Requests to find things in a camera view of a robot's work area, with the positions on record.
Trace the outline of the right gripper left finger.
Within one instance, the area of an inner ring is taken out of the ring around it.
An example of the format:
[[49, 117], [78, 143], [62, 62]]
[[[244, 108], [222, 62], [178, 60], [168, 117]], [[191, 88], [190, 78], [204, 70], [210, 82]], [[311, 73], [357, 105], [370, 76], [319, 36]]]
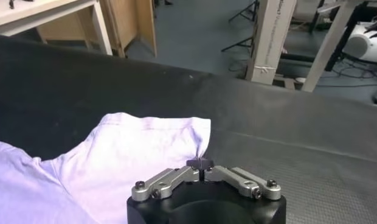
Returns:
[[146, 201], [149, 198], [165, 199], [171, 197], [175, 188], [183, 182], [199, 181], [201, 168], [199, 159], [191, 159], [181, 168], [168, 168], [147, 181], [137, 181], [131, 190], [131, 199]]

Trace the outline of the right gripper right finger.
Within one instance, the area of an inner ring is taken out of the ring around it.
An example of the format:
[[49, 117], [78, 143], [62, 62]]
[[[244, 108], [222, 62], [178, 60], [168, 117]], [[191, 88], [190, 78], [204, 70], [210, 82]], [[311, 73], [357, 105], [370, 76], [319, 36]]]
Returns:
[[204, 180], [208, 182], [225, 182], [244, 197], [271, 201], [280, 200], [281, 187], [274, 180], [264, 180], [239, 167], [227, 168], [216, 166], [212, 160], [200, 159], [200, 168], [204, 171]]

